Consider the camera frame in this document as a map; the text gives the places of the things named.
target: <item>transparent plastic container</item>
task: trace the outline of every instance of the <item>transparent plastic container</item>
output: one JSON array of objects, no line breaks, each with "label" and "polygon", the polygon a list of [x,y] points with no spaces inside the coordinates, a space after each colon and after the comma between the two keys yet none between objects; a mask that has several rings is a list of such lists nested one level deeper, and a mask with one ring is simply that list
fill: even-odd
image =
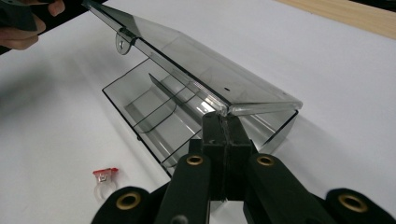
[{"label": "transparent plastic container", "polygon": [[117,32],[119,53],[135,47],[147,56],[104,93],[168,174],[189,140],[201,138],[205,113],[238,116],[265,153],[290,131],[301,101],[179,31],[89,0],[83,4]]}]

